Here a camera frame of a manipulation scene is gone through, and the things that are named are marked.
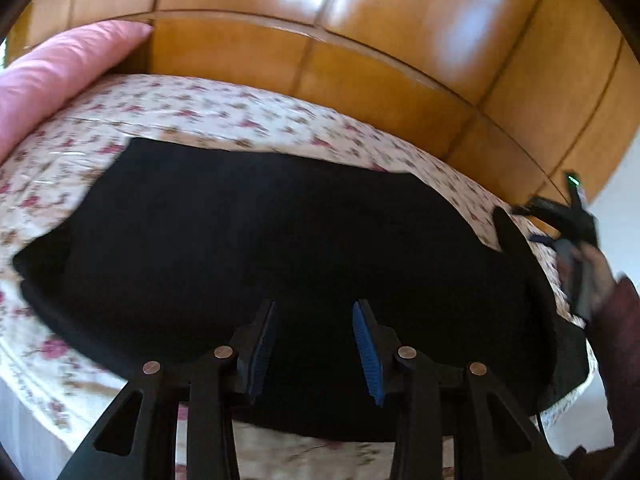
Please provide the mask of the maroon sleeve right forearm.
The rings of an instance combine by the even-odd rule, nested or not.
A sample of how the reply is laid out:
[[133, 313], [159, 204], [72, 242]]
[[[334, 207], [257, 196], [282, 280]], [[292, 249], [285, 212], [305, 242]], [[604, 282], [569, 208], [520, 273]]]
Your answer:
[[593, 313], [586, 333], [599, 363], [612, 448], [588, 453], [581, 446], [564, 462], [574, 479], [639, 477], [639, 296], [629, 278], [615, 283]]

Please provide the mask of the right hand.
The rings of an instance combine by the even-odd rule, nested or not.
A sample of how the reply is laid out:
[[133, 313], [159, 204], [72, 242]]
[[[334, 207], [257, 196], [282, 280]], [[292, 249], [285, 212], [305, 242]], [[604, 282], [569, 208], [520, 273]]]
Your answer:
[[561, 242], [556, 248], [556, 267], [570, 313], [589, 324], [616, 289], [608, 259], [590, 244]]

